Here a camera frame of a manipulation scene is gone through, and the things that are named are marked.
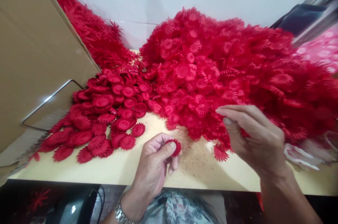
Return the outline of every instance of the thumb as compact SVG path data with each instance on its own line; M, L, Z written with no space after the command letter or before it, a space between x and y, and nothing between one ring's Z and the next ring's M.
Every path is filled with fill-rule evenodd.
M239 125L237 124L237 122L227 117L223 118L223 123L230 137L231 148L235 152L238 152L244 146L245 143L245 139L242 137L242 134L240 133Z
M161 161L164 161L174 153L175 149L176 149L175 142L170 142L169 144L165 144L155 155Z

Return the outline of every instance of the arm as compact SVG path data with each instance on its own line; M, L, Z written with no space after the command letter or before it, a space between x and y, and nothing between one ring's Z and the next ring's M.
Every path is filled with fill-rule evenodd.
M264 214L268 223L322 223L303 193L284 156L284 133L255 106L226 105L216 110L232 149L261 179ZM243 128L249 137L240 133Z
M153 198L161 192L168 164L169 174L178 168L178 157L171 157L176 144L171 142L162 147L169 139L173 138L168 134L160 133L143 145L133 184L121 198L123 213L134 222L142 219ZM108 214L102 224L118 224L114 210Z

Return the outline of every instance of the pink fabric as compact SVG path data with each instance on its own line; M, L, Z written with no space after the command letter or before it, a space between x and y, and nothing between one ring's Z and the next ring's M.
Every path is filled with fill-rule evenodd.
M295 55L313 63L320 62L329 72L338 71L338 25L326 30L315 40L302 44Z

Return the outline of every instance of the hand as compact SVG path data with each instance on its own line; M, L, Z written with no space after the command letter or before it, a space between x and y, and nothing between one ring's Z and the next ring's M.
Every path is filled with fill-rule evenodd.
M216 112L222 116L231 148L260 178L274 179L287 175L284 156L284 133L254 105L225 105ZM243 138L243 128L250 137Z
M143 145L133 184L121 198L122 210L130 220L140 220L150 202L161 192L168 164L169 174L178 168L178 157L171 157L176 144L163 145L169 139L173 137L160 133Z

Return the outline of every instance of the pile of red flowers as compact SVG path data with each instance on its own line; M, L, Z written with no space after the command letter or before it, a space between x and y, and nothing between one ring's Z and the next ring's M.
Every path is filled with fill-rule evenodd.
M215 157L227 158L230 142L215 109L253 104L297 144L334 127L338 80L321 65L293 58L292 35L281 29L216 21L195 8L157 26L140 49L145 77L158 98L149 108L167 128L217 139Z
M88 143L77 156L79 163L85 163L95 156L106 158L117 148L130 150L145 131L137 119L145 116L145 103L153 95L152 86L144 81L138 66L104 69L88 80L87 89L74 92L74 105L50 130L39 151L57 148L53 158L61 161L74 148ZM106 138L108 126L111 140Z
M137 55L121 43L119 26L106 23L77 0L57 0L101 69L129 65Z

